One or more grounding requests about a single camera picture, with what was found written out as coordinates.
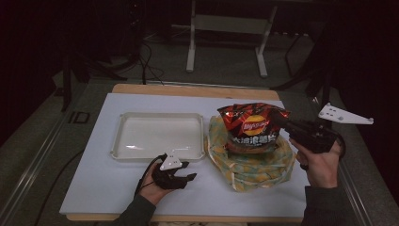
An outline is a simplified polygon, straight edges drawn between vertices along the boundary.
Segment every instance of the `white bracket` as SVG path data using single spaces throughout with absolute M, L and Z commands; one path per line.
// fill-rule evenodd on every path
M 335 121 L 338 123 L 352 123 L 352 124 L 373 124 L 374 119 L 366 119 L 362 116 L 350 113 L 348 111 L 342 110 L 338 107 L 326 104 L 319 113 L 319 118 Z
M 182 166 L 183 163 L 176 156 L 175 150 L 172 150 L 171 152 L 167 153 L 167 155 L 168 157 L 162 163 L 162 166 L 159 168 L 160 170 L 176 169 Z

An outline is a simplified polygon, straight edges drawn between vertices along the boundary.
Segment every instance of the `hand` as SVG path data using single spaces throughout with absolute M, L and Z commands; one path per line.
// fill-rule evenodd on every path
M 159 187 L 152 179 L 152 172 L 157 166 L 157 163 L 151 165 L 149 171 L 147 172 L 142 187 L 138 192 L 139 195 L 146 198 L 152 204 L 158 204 L 162 198 L 164 198 L 168 193 L 172 192 L 174 189 L 165 190 Z
M 309 167 L 306 173 L 311 186 L 333 188 L 338 185 L 341 146 L 337 141 L 334 142 L 329 153 L 313 153 L 291 138 L 290 142 L 298 148 L 296 160 Z

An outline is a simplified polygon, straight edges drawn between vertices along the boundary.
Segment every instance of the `chip bag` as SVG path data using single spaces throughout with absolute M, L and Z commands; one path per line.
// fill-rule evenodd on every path
M 269 119 L 272 110 L 289 115 L 283 108 L 264 103 L 220 107 L 217 111 L 228 131 L 225 148 L 231 153 L 274 152 L 280 127 Z

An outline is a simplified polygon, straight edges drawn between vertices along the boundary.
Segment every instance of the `dark background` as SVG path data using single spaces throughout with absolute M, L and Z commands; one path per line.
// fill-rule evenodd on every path
M 170 24 L 189 24 L 189 1 L 145 3 L 1 1 L 0 144 L 54 93 L 52 76 L 61 70 L 65 53 L 62 38 L 66 34 L 76 49 L 88 57 L 107 61 L 114 55 L 136 54 L 143 26 L 167 37 Z M 199 10 L 214 7 L 210 4 Z M 243 13 L 239 6 L 219 7 L 228 15 Z M 255 9 L 253 15 L 267 18 L 269 7 Z M 301 10 L 303 7 L 281 7 L 273 30 L 289 34 L 302 32 L 303 26 L 298 20 L 304 16 L 298 13 Z M 373 125 L 359 125 L 358 129 L 397 202 L 398 11 L 398 4 L 393 1 L 359 1 L 350 8 L 335 11 L 334 20 L 316 42 L 308 61 L 312 68 L 331 68 L 333 62 L 332 86 L 339 90 L 347 109 L 375 119 Z M 136 42 L 125 42 L 126 36 Z

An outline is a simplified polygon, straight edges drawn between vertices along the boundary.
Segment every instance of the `clear plastic tray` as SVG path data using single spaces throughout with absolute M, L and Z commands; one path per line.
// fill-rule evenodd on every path
M 135 113 L 120 115 L 111 155 L 118 160 L 154 159 L 175 150 L 181 160 L 205 155 L 202 116 L 196 113 Z

